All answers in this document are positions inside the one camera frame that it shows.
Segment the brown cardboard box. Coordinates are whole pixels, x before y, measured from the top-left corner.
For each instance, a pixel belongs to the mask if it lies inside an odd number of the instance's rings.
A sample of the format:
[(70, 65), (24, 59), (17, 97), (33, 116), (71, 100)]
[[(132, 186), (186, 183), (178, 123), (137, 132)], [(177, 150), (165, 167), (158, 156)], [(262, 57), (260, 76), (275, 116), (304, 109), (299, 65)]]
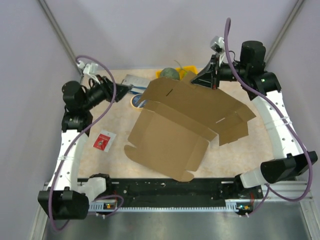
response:
[(124, 147), (130, 160), (179, 182), (194, 178), (214, 138), (225, 145), (246, 137), (255, 117), (224, 91), (192, 84), (194, 78), (188, 72), (182, 80), (152, 80)]

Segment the green melon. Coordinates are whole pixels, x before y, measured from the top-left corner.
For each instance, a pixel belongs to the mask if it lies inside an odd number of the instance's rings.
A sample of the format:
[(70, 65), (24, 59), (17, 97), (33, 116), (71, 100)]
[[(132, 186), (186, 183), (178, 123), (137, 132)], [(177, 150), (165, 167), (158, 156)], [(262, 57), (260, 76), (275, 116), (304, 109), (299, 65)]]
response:
[(173, 79), (173, 80), (180, 80), (180, 74), (179, 72), (172, 68), (172, 67), (166, 67), (164, 68), (160, 74), (159, 74), (160, 77), (165, 77), (165, 78), (169, 78), (169, 79)]

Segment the masking tape roll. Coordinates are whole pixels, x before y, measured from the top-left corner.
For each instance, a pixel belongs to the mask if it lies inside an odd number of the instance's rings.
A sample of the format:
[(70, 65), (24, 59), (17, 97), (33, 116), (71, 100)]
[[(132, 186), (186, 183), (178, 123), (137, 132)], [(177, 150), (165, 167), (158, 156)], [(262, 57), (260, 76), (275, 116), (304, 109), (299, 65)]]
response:
[(142, 93), (136, 94), (130, 100), (131, 106), (136, 110), (142, 110), (146, 104), (145, 101), (140, 102), (142, 95)]

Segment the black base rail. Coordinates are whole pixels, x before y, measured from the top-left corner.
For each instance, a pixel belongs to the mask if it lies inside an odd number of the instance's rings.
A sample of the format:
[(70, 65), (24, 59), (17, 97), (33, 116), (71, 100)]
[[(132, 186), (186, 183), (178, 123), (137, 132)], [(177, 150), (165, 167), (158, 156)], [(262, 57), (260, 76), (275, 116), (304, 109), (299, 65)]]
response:
[(239, 189), (231, 178), (110, 178), (95, 174), (75, 186), (57, 185), (39, 192), (38, 202), (54, 220), (82, 220), (87, 215), (114, 212), (231, 212), (252, 213), (261, 201), (295, 199), (305, 190), (301, 181), (282, 181), (267, 187)]

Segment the red white packet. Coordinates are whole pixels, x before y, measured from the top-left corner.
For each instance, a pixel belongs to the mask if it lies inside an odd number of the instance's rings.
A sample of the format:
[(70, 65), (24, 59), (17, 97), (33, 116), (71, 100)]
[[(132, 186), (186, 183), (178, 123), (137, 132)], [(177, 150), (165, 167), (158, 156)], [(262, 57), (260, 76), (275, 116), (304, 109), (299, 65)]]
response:
[(116, 134), (107, 130), (101, 130), (98, 134), (93, 147), (103, 152), (108, 152), (116, 138)]

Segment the blue razor box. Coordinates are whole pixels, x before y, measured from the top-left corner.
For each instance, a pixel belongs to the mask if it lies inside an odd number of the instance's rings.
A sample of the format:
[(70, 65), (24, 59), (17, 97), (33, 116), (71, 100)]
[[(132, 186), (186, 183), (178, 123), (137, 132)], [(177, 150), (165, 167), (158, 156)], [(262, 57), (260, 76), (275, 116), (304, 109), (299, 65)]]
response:
[(149, 83), (149, 79), (132, 74), (127, 74), (122, 81), (123, 85), (132, 87), (130, 90), (132, 94), (143, 94)]

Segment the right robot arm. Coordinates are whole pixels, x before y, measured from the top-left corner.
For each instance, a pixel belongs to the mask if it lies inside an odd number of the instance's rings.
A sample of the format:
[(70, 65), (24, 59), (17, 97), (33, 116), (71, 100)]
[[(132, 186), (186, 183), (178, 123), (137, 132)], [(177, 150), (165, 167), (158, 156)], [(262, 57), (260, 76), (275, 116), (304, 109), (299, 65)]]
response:
[(253, 187), (289, 180), (305, 173), (309, 166), (306, 156), (288, 128), (293, 124), (283, 102), (282, 88), (276, 75), (265, 70), (266, 48), (256, 40), (241, 45), (239, 60), (232, 62), (240, 78), (251, 88), (260, 92), (258, 96), (247, 92), (250, 101), (262, 117), (272, 144), (273, 160), (237, 175), (233, 192), (245, 198)]

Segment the yellow plastic tray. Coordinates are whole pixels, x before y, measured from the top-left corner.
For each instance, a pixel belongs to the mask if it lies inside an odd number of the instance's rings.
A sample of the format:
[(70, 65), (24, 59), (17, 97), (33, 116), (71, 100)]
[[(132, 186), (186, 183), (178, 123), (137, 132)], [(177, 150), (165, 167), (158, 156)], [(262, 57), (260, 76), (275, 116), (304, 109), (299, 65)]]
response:
[(176, 67), (175, 70), (179, 73), (179, 79), (182, 80), (188, 72), (198, 74), (198, 70), (195, 65), (186, 65), (182, 68)]

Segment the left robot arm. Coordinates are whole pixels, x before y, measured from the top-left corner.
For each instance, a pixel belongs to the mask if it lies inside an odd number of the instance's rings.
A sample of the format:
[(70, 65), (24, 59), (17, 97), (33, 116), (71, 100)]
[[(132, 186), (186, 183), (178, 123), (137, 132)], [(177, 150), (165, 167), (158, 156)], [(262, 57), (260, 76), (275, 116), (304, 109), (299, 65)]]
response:
[(91, 109), (103, 101), (120, 101), (131, 86), (114, 83), (106, 76), (89, 79), (89, 88), (77, 81), (62, 86), (65, 103), (61, 122), (61, 145), (53, 176), (46, 190), (38, 193), (38, 203), (51, 220), (83, 220), (90, 203), (98, 196), (109, 198), (114, 191), (109, 175), (98, 173), (78, 185), (80, 160), (95, 120)]

